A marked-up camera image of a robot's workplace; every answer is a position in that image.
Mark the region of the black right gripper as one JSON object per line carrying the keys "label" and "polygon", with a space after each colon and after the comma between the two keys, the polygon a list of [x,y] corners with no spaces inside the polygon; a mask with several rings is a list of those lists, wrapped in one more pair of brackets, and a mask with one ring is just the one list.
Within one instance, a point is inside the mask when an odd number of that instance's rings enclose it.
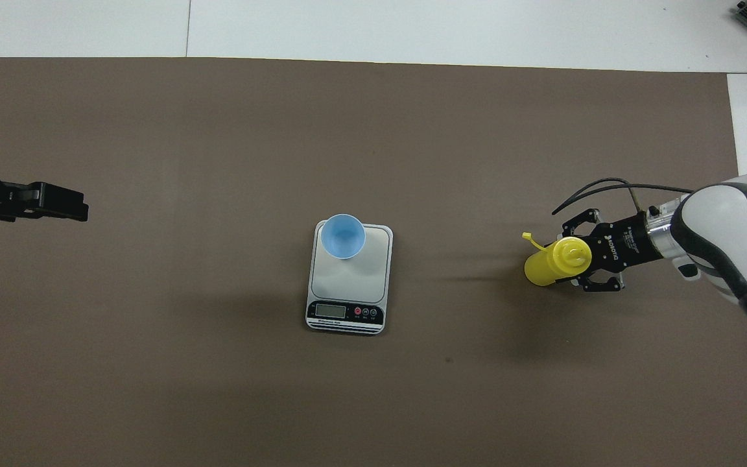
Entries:
{"label": "black right gripper", "polygon": [[[591,227],[587,233],[578,229]],[[591,269],[570,278],[585,293],[616,293],[624,287],[623,270],[662,258],[653,245],[645,217],[600,224],[600,210],[586,209],[562,224],[562,237],[588,237]]]}

